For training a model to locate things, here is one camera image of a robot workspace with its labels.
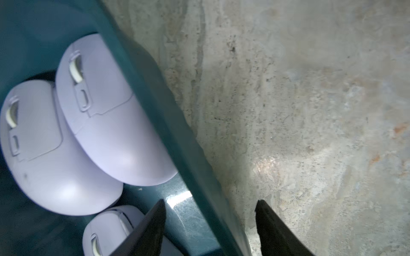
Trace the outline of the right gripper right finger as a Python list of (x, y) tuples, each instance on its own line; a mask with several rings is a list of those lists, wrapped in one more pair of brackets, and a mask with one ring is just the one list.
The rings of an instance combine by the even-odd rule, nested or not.
[(255, 213), (263, 256), (313, 256), (266, 201), (257, 202)]

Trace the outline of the purple rounded mouse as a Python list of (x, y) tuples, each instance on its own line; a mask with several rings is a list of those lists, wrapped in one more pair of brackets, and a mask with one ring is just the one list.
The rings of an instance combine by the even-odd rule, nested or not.
[(56, 75), (66, 121), (91, 160), (133, 186), (156, 186), (177, 168), (99, 34), (66, 49)]
[(1, 108), (1, 148), (23, 193), (63, 215), (99, 213), (122, 195), (123, 183), (85, 153), (70, 130), (52, 82), (13, 87)]

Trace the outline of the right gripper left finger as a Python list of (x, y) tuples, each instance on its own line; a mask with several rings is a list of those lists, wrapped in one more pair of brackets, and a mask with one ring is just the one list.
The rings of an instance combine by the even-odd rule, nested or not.
[(111, 253), (111, 256), (160, 255), (165, 221), (165, 202), (160, 199), (144, 216), (137, 228)]

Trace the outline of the purple slim mouse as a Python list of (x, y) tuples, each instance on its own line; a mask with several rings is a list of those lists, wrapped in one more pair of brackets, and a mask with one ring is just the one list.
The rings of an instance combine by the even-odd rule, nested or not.
[[(110, 256), (137, 228), (144, 214), (136, 207), (122, 205), (110, 208), (94, 217), (86, 226), (82, 246), (86, 256)], [(163, 236), (159, 256), (181, 256), (182, 253)]]

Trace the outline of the dark teal storage box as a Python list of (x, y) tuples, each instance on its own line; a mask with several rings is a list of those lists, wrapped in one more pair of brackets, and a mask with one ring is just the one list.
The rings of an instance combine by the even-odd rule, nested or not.
[[(248, 256), (248, 239), (156, 61), (102, 1), (2, 1), (1, 98), (30, 78), (51, 79), (67, 46), (98, 32), (130, 80), (179, 174), (154, 187), (125, 186), (120, 205), (167, 208), (166, 237), (187, 256)], [(1, 255), (81, 256), (90, 216), (50, 212), (30, 200), (1, 162)]]

